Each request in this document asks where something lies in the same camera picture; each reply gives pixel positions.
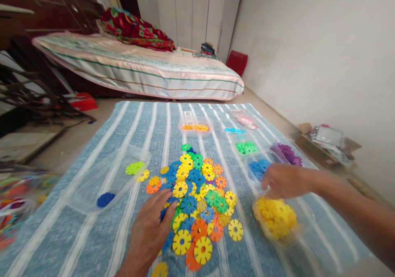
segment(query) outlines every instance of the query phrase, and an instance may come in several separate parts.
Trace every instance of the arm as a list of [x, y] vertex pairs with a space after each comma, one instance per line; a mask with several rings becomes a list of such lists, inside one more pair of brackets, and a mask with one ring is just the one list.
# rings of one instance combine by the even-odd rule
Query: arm
[[132, 226], [129, 250], [115, 277], [147, 275], [170, 233], [177, 202], [169, 206], [162, 222], [159, 216], [166, 201], [172, 195], [169, 189], [163, 189], [150, 197], [141, 207]]
[[308, 192], [321, 196], [349, 224], [365, 245], [395, 272], [395, 212], [362, 196], [335, 176], [308, 168], [272, 164], [262, 188], [272, 199]]

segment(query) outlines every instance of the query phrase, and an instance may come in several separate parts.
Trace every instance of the wardrobe door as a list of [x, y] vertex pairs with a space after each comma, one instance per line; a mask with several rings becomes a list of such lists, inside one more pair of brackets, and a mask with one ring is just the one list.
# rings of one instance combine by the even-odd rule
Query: wardrobe door
[[192, 48], [192, 0], [176, 0], [177, 43]]
[[218, 42], [221, 35], [224, 4], [225, 0], [209, 0], [206, 41], [212, 43], [213, 48], [216, 51], [218, 49]]
[[209, 0], [192, 0], [192, 49], [199, 51], [206, 42]]
[[178, 45], [176, 0], [156, 0], [156, 3], [158, 5], [160, 29]]

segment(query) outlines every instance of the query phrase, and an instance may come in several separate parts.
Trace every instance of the cardboard box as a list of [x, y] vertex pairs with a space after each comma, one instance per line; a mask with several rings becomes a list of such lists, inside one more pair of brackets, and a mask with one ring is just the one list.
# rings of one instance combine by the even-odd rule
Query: cardboard box
[[[309, 123], [300, 124], [299, 129], [302, 135], [295, 141], [295, 143], [309, 156], [311, 156], [314, 160], [320, 163], [324, 168], [330, 168], [334, 165], [340, 164], [340, 162], [334, 156], [320, 148], [317, 144], [315, 144], [310, 138], [306, 136], [306, 134], [309, 133], [312, 128], [313, 127]], [[346, 148], [350, 151], [350, 153], [361, 147], [362, 146], [355, 141], [346, 138]], [[355, 167], [356, 164], [354, 162], [349, 170], [352, 170]]]

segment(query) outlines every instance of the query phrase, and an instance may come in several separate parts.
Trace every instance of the bed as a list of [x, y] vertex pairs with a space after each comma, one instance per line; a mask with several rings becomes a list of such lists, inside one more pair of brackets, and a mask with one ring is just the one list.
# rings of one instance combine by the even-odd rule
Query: bed
[[220, 61], [191, 52], [155, 51], [99, 34], [52, 33], [33, 39], [49, 58], [116, 91], [167, 99], [226, 101], [244, 91], [241, 77]]
[[[313, 228], [299, 243], [283, 251], [264, 237], [251, 208], [257, 190], [221, 127], [220, 120], [230, 117], [230, 109], [246, 109], [253, 114], [259, 125], [256, 134], [268, 142], [283, 137], [250, 104], [117, 103], [113, 114], [24, 224], [0, 260], [4, 276], [115, 275], [128, 249], [130, 226], [150, 197], [146, 193], [148, 180], [135, 184], [111, 209], [98, 216], [79, 213], [65, 205], [60, 196], [66, 188], [84, 183], [84, 173], [123, 144], [152, 154], [148, 167], [151, 176], [159, 175], [163, 166], [178, 160], [184, 143], [204, 157], [211, 157], [224, 168], [228, 180], [225, 190], [232, 190], [238, 197], [232, 218], [240, 220], [244, 227], [239, 242], [224, 233], [221, 241], [213, 245], [210, 261], [195, 274], [186, 269], [185, 256], [176, 256], [168, 249], [158, 256], [148, 276], [152, 276], [158, 262], [164, 261], [169, 266], [169, 276], [330, 277], [371, 256], [346, 222], [315, 194], [298, 199], [301, 206], [308, 205], [316, 216]], [[183, 136], [177, 124], [187, 112], [210, 117], [214, 132], [207, 138]], [[302, 159], [306, 167], [315, 168], [305, 157]]]

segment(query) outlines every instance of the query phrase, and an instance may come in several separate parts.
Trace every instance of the blue striped sheet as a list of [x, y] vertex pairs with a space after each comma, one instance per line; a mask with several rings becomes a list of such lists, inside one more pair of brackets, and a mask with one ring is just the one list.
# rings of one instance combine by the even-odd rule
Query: blue striped sheet
[[[80, 214], [64, 205], [59, 195], [67, 187], [78, 187], [89, 168], [125, 144], [150, 151], [149, 170], [151, 175], [158, 175], [163, 166], [178, 160], [180, 146], [188, 142], [203, 156], [223, 165], [227, 189], [238, 196], [232, 218], [242, 223], [243, 239], [233, 242], [225, 232], [223, 239], [213, 244], [209, 263], [198, 272], [189, 272], [185, 257], [168, 249], [153, 266], [166, 261], [170, 276], [333, 276], [369, 256], [369, 250], [344, 220], [313, 194], [298, 199], [316, 218], [299, 243], [284, 251], [264, 237], [251, 208], [259, 189], [249, 179], [243, 160], [232, 151], [219, 122], [229, 118], [229, 110], [234, 108], [246, 109], [258, 118], [260, 128], [255, 134], [259, 138], [272, 143], [275, 137], [282, 137], [250, 104], [118, 103], [48, 199], [22, 227], [0, 260], [0, 272], [12, 277], [115, 275], [128, 249], [130, 226], [149, 197], [147, 181], [136, 184], [113, 208], [97, 216]], [[214, 132], [207, 138], [183, 136], [177, 125], [185, 111], [213, 119]], [[303, 163], [314, 168], [307, 159]]]

